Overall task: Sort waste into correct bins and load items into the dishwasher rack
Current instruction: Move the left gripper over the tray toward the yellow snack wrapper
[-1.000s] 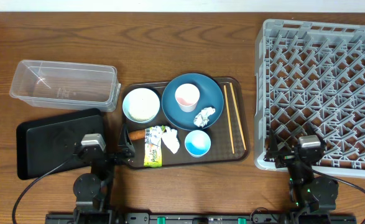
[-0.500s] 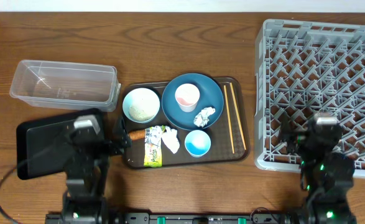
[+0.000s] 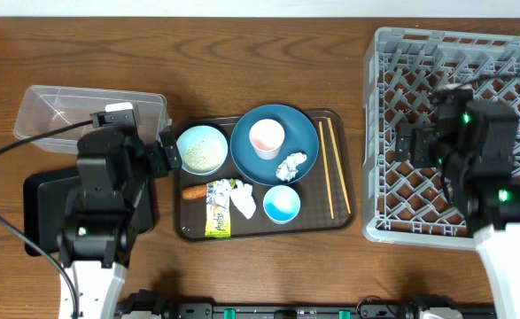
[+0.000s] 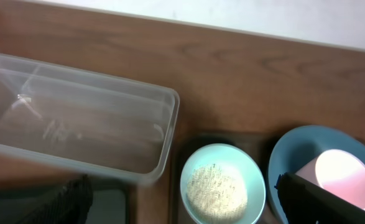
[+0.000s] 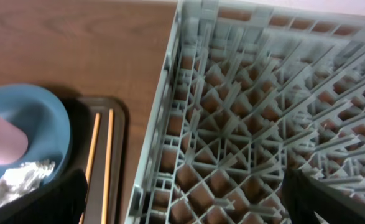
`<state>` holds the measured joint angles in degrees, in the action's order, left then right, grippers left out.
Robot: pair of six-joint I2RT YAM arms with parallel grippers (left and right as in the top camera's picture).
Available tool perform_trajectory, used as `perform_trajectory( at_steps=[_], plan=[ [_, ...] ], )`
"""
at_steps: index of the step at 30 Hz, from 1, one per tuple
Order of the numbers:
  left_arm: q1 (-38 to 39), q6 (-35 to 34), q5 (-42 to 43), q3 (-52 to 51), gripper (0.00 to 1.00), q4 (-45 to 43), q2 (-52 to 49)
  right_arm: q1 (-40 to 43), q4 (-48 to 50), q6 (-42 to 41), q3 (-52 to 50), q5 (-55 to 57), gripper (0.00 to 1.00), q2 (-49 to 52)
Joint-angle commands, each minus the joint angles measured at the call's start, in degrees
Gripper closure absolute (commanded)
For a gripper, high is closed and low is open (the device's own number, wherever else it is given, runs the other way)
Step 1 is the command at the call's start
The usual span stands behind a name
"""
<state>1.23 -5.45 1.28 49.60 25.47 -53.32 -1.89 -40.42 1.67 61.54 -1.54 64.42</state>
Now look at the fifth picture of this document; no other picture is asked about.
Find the foil ball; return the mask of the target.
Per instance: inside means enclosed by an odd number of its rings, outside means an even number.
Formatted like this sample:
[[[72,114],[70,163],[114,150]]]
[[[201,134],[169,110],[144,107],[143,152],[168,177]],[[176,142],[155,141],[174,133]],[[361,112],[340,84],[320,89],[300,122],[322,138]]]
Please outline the foil ball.
[[[39,188],[55,169],[55,161],[24,162],[10,168],[0,178],[0,207]]]

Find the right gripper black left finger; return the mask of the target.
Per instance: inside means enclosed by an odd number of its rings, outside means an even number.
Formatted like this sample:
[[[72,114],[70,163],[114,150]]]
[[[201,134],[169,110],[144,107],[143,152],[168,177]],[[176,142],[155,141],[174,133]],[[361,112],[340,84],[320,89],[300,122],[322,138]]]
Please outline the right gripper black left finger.
[[[6,205],[3,223],[78,223],[85,211],[88,183],[81,169]]]

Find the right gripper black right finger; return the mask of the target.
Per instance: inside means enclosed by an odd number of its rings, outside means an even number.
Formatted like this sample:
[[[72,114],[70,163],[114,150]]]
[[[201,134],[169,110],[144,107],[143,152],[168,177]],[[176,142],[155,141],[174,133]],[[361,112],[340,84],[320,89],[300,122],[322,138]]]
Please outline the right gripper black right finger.
[[[365,224],[365,204],[301,170],[286,170],[282,181],[282,203],[293,224],[320,224],[319,217],[329,224]]]

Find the pink plastic cup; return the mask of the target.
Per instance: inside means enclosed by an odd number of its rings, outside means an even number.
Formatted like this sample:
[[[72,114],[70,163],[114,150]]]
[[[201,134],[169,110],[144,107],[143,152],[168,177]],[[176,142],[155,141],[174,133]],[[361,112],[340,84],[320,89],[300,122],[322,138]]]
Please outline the pink plastic cup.
[[[0,165],[20,159],[28,148],[27,135],[0,117]]]

